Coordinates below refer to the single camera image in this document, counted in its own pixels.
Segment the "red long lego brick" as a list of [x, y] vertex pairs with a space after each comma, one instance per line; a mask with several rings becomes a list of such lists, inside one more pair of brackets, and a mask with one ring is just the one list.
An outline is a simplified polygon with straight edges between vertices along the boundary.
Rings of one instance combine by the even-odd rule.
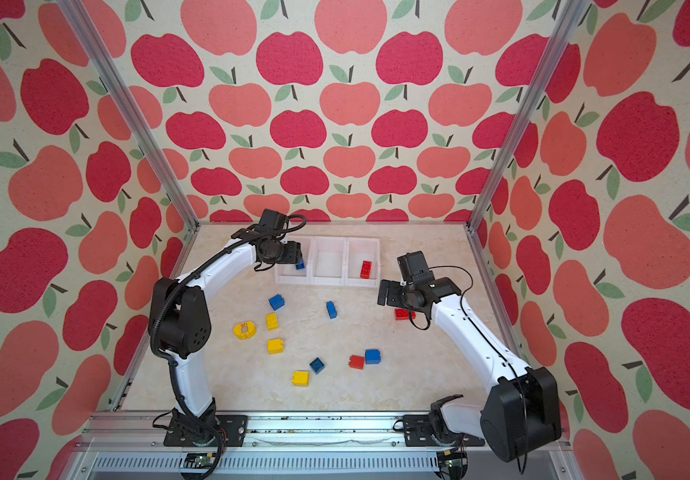
[[394, 318], [396, 321], [408, 321], [416, 318], [416, 313], [405, 309], [396, 309], [394, 311]]

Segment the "yellow small lego brick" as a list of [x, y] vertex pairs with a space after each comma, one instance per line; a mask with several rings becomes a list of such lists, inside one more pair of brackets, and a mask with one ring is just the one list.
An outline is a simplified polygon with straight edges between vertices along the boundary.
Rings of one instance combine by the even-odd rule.
[[274, 331], [279, 328], [279, 319], [276, 313], [271, 313], [266, 316], [266, 326], [269, 331]]

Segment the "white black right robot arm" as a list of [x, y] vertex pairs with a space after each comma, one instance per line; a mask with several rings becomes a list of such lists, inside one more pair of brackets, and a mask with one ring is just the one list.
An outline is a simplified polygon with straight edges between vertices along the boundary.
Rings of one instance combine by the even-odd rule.
[[427, 283], [382, 280], [377, 303], [422, 313], [440, 327], [472, 365], [486, 391], [482, 407], [450, 395], [431, 404], [429, 420], [440, 445], [480, 438], [509, 462], [562, 436], [557, 382], [544, 367], [532, 368], [476, 316], [450, 279]]

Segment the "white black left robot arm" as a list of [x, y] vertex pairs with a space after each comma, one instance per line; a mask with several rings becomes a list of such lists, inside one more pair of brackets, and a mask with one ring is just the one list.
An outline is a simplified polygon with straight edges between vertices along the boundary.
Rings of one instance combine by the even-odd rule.
[[215, 447], [223, 451], [228, 436], [216, 415], [201, 350], [212, 331], [207, 300], [249, 267], [295, 265], [302, 259], [289, 233], [307, 219], [267, 210], [261, 220], [241, 228], [228, 243], [200, 266], [175, 279], [161, 278], [153, 287], [149, 315], [151, 353], [167, 362], [175, 407], [166, 427], [167, 446]]

